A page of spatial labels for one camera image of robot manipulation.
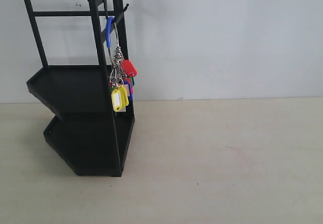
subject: shelf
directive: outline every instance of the shelf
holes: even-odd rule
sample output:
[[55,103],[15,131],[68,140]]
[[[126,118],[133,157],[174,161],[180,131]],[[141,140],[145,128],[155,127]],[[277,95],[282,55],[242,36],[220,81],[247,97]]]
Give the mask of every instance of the shelf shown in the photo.
[[106,116],[99,65],[48,66],[28,80],[27,86],[61,120]]
[[[115,118],[121,168],[128,152],[134,116]],[[113,138],[107,134],[106,120],[62,122],[54,117],[44,131],[46,142],[61,156],[75,174],[118,176]]]

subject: table surface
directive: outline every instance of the table surface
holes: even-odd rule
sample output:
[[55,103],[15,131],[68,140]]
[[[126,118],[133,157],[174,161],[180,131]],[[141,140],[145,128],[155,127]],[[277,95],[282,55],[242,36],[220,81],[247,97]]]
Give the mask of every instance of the table surface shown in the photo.
[[323,223],[323,98],[135,102],[121,178],[78,177],[42,104],[0,105],[0,223]]

